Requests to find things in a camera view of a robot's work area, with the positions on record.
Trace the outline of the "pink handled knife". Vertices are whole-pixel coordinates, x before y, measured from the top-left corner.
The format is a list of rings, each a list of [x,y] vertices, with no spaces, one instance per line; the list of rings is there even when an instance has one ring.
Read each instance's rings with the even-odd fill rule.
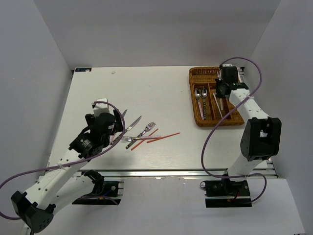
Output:
[[[114,128],[113,128],[113,131],[112,131],[112,133],[111,133],[110,144],[113,143],[114,136],[116,135],[116,133],[121,132],[122,129],[123,129],[121,117],[124,117],[125,114],[126,114],[126,112],[127,112],[127,109],[120,115],[120,114],[117,112],[117,110],[114,110],[114,111],[113,111],[114,117],[116,118],[116,121],[115,121],[115,123],[114,123]]]

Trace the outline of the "dark handled knife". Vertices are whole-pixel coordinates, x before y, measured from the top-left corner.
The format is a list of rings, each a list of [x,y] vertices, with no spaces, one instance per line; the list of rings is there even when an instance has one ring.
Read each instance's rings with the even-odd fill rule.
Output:
[[[137,125],[137,123],[141,120],[142,116],[139,116],[130,126],[125,129],[125,133],[130,131],[133,127]]]

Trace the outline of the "pink handled fork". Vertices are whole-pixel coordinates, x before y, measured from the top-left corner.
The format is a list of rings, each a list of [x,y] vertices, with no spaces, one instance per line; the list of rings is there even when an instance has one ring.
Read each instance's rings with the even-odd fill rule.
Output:
[[[151,139],[159,139],[161,136],[140,136],[140,137],[126,137],[123,136],[121,141],[122,142],[132,142],[132,141],[138,141],[138,140],[151,140]]]

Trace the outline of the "dark handled spoon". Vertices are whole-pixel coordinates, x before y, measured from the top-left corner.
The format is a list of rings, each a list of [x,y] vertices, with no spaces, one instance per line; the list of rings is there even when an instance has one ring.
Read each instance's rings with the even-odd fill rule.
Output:
[[[206,108],[206,98],[207,98],[207,89],[204,87],[201,91],[201,98],[203,103],[203,119],[207,119],[207,108]]]

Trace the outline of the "pink handled spoon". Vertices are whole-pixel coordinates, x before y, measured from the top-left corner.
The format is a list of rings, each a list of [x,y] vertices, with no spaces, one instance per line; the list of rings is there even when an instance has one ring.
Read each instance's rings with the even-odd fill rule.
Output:
[[[198,88],[195,88],[195,98],[198,103],[198,108],[199,108],[201,119],[204,120],[203,111],[202,111],[202,107],[200,103],[201,93]]]

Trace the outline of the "dark handled fork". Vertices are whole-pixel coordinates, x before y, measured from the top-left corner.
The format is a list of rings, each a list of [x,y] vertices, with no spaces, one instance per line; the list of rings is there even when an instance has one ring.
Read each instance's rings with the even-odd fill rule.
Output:
[[[150,122],[149,124],[147,124],[145,129],[139,135],[137,135],[137,138],[142,137],[144,134],[149,132],[151,129],[153,129],[155,127],[155,125],[156,125],[155,122]],[[136,141],[137,141],[137,139],[135,138],[125,148],[129,149]]]

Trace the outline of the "orange chopstick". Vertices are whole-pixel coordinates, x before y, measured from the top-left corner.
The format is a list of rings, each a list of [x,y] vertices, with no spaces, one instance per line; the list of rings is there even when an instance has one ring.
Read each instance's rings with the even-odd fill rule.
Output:
[[[179,134],[180,134],[180,132],[177,132],[177,133],[170,134],[170,135],[167,135],[167,136],[163,136],[163,137],[160,137],[160,138],[157,138],[157,139],[151,139],[151,140],[147,141],[147,143],[151,143],[151,142],[155,142],[155,141],[158,141],[158,140],[166,139],[166,138],[169,138],[169,137],[172,137],[172,136],[175,136],[175,135],[179,135]]]
[[[156,130],[154,130],[151,134],[149,134],[147,137],[152,136],[155,132],[158,131],[158,128]],[[144,139],[142,139],[138,144],[136,144],[134,147],[131,148],[131,151],[133,151],[135,148],[137,148],[140,144],[142,144],[144,141],[147,140],[147,137],[145,137]]]

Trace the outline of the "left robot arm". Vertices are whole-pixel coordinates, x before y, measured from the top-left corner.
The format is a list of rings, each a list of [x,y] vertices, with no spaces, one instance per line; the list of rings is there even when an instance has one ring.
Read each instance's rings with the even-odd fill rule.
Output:
[[[11,196],[15,213],[35,234],[43,231],[68,204],[80,197],[95,197],[104,192],[104,177],[95,170],[84,172],[69,186],[66,183],[109,146],[112,135],[123,131],[122,115],[117,110],[113,114],[97,111],[87,114],[85,119],[87,126],[69,144],[54,168],[24,192],[16,191]]]

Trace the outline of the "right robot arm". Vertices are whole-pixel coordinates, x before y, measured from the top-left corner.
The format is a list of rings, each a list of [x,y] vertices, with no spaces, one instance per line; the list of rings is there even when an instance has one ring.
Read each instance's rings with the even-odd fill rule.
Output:
[[[248,176],[260,163],[278,154],[282,122],[270,117],[256,103],[252,92],[239,81],[238,69],[231,64],[220,65],[216,79],[218,98],[226,98],[239,112],[246,126],[240,140],[240,155],[221,179],[221,190],[233,195],[240,178]]]

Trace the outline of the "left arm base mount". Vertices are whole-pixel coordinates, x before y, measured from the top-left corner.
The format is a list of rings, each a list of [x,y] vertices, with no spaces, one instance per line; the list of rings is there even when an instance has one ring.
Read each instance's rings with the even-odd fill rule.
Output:
[[[88,176],[95,183],[92,191],[72,202],[73,205],[118,206],[123,195],[124,182],[106,180],[95,170],[83,171],[81,176]]]

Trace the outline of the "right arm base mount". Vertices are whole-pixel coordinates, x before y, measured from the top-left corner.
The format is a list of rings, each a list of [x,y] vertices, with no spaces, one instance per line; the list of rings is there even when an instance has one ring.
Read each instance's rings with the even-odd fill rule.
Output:
[[[202,181],[200,189],[205,192],[206,208],[248,208],[252,207],[250,191],[246,180],[230,179]]]

